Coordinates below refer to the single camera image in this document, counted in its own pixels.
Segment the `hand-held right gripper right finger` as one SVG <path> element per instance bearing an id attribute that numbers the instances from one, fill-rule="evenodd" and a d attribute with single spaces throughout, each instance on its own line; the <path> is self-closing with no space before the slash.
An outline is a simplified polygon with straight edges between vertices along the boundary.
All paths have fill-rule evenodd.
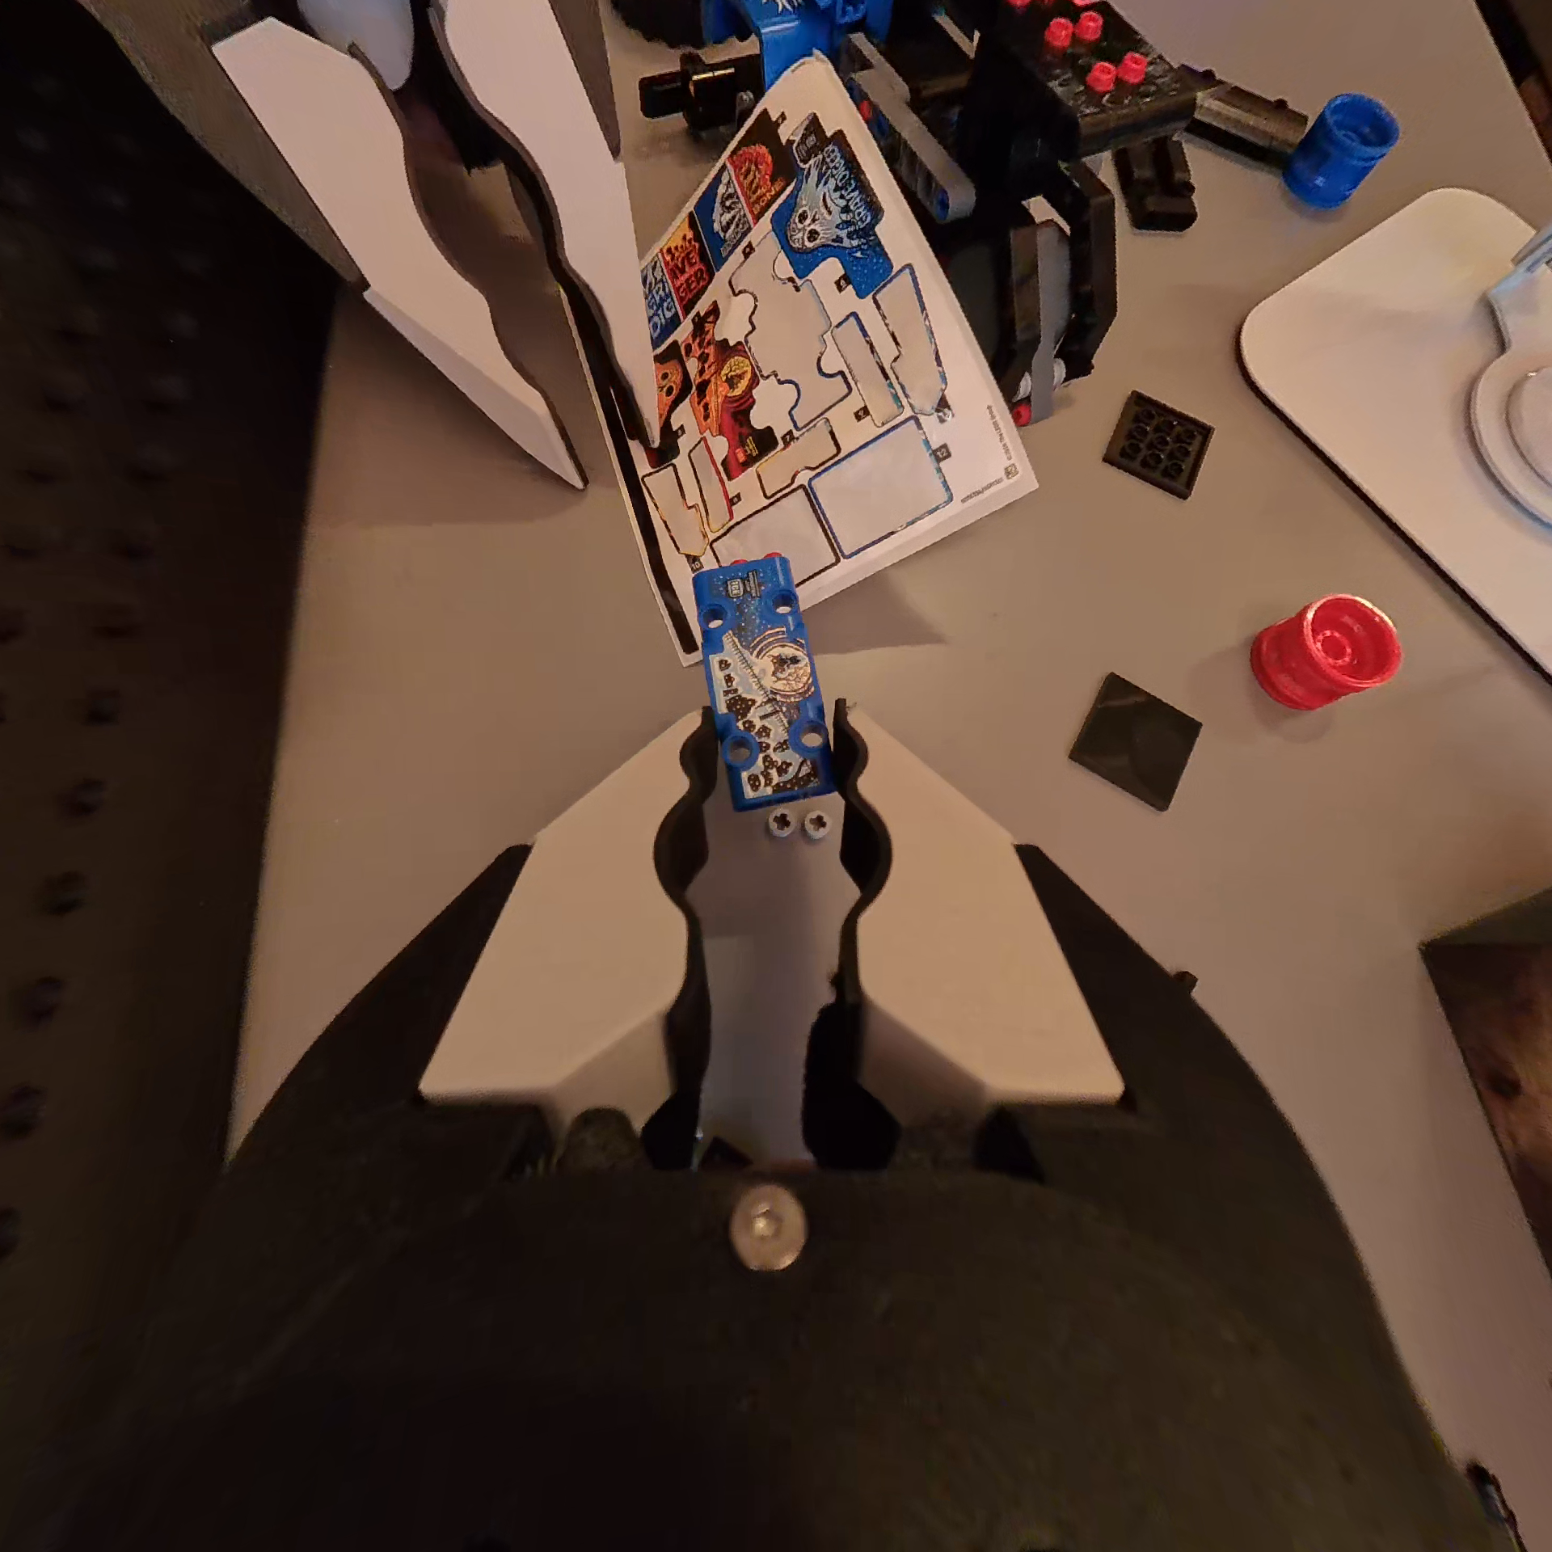
<path id="1" fill-rule="evenodd" d="M 1003 1112 L 1113 1110 L 1121 1071 L 1011 832 L 843 699 L 830 766 L 856 897 L 806 1041 L 812 1160 L 880 1170 L 911 1134 L 974 1149 Z"/>

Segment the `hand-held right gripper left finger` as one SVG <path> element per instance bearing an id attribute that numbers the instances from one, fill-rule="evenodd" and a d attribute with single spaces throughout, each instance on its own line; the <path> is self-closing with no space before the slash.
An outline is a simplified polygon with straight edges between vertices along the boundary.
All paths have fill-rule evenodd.
<path id="1" fill-rule="evenodd" d="M 533 837 L 418 1081 L 429 1102 L 538 1108 L 559 1141 L 618 1112 L 657 1167 L 688 1167 L 711 1053 L 699 918 L 719 780 L 688 712 Z"/>

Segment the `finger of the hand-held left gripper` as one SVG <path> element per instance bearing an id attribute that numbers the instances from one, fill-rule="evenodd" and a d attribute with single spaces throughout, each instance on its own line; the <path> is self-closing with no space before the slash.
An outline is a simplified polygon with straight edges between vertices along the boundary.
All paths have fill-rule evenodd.
<path id="1" fill-rule="evenodd" d="M 486 297 L 424 219 L 397 106 L 369 62 L 274 16 L 211 54 L 358 268 L 365 302 L 521 450 L 583 489 L 549 397 L 507 357 Z"/>
<path id="2" fill-rule="evenodd" d="M 602 3 L 437 1 L 428 22 L 452 85 L 534 218 L 594 389 L 610 396 L 628 436 L 657 446 L 654 347 Z"/>

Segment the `blue toy brick panel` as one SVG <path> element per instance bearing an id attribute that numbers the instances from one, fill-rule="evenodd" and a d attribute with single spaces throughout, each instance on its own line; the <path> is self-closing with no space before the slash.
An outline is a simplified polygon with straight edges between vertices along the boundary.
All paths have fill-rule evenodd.
<path id="1" fill-rule="evenodd" d="M 701 656 L 704 635 L 717 628 L 727 615 L 738 622 L 748 617 L 767 617 L 775 611 L 795 611 L 804 627 L 788 559 L 782 562 L 759 556 L 740 567 L 703 568 L 693 575 L 691 591 L 701 630 Z"/>

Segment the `white sticker sheet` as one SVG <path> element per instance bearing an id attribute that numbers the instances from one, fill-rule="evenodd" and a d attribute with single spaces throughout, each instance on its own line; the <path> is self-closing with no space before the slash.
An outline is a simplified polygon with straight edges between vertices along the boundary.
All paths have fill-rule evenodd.
<path id="1" fill-rule="evenodd" d="M 1010 405 L 832 62 L 787 67 L 638 263 L 657 442 L 618 454 L 673 656 L 770 552 L 808 607 L 1031 493 Z"/>

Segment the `black square flat tile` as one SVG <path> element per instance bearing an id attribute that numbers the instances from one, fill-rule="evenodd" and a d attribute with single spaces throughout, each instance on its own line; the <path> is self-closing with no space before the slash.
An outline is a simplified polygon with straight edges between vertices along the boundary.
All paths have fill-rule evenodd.
<path id="1" fill-rule="evenodd" d="M 1192 758 L 1199 717 L 1108 670 L 1066 758 L 1155 813 L 1165 813 Z"/>

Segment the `black toy truck chassis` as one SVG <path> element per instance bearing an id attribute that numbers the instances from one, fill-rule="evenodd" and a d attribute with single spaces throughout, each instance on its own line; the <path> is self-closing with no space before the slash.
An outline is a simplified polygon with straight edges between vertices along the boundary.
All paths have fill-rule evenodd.
<path id="1" fill-rule="evenodd" d="M 1115 3 L 614 1 L 678 51 L 638 80 L 646 117 L 741 124 L 825 56 L 947 277 L 1008 407 L 1050 415 L 1116 315 L 1115 195 L 1094 159 L 1173 151 L 1209 72 L 1173 62 Z"/>

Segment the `red toy wheel hub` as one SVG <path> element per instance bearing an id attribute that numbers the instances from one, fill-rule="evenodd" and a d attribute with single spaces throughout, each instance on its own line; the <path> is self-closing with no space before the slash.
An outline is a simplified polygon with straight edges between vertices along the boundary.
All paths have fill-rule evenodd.
<path id="1" fill-rule="evenodd" d="M 1403 662 L 1386 615 L 1351 593 L 1318 596 L 1262 628 L 1251 641 L 1251 674 L 1262 693 L 1291 711 L 1315 711 L 1390 682 Z"/>

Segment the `black perforated board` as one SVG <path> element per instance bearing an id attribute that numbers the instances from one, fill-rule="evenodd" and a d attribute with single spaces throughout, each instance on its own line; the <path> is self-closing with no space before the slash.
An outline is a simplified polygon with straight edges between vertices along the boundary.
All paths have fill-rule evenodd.
<path id="1" fill-rule="evenodd" d="M 2 1530 L 222 1160 L 339 277 L 80 3 L 2 3 Z"/>

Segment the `toy set cardboard box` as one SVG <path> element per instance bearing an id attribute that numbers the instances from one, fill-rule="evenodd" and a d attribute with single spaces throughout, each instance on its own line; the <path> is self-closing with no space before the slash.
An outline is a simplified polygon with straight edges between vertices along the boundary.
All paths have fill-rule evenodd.
<path id="1" fill-rule="evenodd" d="M 1542 1260 L 1550 1260 L 1550 892 L 1425 940 L 1420 960 Z"/>

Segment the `black square studded plate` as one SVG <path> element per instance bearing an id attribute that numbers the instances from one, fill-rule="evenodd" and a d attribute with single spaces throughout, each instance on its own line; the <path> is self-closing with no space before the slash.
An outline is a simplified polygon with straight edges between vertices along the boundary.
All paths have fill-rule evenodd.
<path id="1" fill-rule="evenodd" d="M 1191 497 L 1215 426 L 1141 389 L 1128 391 L 1100 462 L 1154 491 Z"/>

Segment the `black toy beam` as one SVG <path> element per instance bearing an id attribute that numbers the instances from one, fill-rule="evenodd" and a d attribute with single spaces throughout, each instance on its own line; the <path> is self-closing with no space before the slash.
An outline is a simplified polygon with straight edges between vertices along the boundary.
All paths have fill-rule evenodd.
<path id="1" fill-rule="evenodd" d="M 1285 98 L 1212 77 L 1197 92 L 1186 130 L 1252 161 L 1283 168 L 1309 129 L 1309 114 Z"/>

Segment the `white book stand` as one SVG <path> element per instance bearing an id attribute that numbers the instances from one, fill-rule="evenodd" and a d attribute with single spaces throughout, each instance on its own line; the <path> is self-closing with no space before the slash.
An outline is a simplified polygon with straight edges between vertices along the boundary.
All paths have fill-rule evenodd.
<path id="1" fill-rule="evenodd" d="M 1550 229 L 1440 187 L 1260 300 L 1254 392 L 1550 678 Z"/>

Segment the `blue toy wheel hub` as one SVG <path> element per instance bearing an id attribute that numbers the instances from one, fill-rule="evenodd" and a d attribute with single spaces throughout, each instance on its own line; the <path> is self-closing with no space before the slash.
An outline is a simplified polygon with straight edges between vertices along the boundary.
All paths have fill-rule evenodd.
<path id="1" fill-rule="evenodd" d="M 1336 93 L 1291 148 L 1281 184 L 1312 210 L 1336 210 L 1348 203 L 1399 137 L 1399 122 L 1380 100 L 1362 92 Z"/>

